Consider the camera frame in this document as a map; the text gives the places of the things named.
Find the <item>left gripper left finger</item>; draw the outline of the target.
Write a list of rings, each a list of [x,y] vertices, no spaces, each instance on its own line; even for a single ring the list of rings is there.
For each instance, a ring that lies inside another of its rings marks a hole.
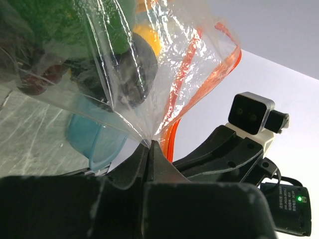
[[[103,176],[0,180],[3,239],[131,239],[139,222],[149,150],[139,145]]]

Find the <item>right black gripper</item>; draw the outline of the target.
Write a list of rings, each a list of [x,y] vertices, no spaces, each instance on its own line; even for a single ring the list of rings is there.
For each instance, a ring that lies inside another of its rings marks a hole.
[[[300,181],[282,176],[273,161],[262,158],[263,153],[262,145],[221,125],[173,166],[191,182],[257,186],[267,200],[277,232],[309,237],[312,212],[308,189]]]

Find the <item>clear zip top bag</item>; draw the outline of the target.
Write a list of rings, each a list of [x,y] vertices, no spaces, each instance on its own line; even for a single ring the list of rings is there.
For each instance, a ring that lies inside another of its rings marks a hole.
[[[241,59],[205,0],[3,0],[0,83],[168,160],[182,116]]]

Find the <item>dark purple plum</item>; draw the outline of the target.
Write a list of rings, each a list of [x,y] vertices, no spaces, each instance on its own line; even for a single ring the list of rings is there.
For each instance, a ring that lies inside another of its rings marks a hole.
[[[111,54],[111,66],[102,67],[105,59],[71,62],[71,80],[97,107],[112,112],[107,97],[116,93],[113,102],[124,109],[136,108],[149,95],[158,71],[158,61],[150,45],[133,33],[132,48],[122,54]]]

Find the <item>green lime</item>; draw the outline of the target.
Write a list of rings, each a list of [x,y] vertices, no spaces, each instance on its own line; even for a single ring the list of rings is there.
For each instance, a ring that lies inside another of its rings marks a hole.
[[[55,55],[87,58],[94,48],[123,54],[131,44],[135,25],[134,0],[10,0],[27,35]]]

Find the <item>purple grape bunch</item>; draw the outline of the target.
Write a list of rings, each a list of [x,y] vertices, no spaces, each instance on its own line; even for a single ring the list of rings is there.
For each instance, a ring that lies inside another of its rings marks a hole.
[[[69,68],[43,49],[36,34],[6,1],[0,2],[0,82],[15,82],[29,96],[59,84]]]

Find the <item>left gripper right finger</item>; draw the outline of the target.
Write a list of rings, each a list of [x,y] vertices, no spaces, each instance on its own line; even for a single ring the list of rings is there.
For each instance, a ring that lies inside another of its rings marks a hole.
[[[153,141],[143,195],[146,239],[274,239],[266,198],[245,183],[196,183]]]

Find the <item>yellow squash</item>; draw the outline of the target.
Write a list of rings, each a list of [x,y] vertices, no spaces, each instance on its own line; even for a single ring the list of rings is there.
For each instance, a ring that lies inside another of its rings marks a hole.
[[[158,57],[161,52],[161,42],[158,30],[151,26],[151,20],[147,17],[151,16],[158,0],[136,0],[136,24],[134,33],[141,36],[152,48],[155,56]]]

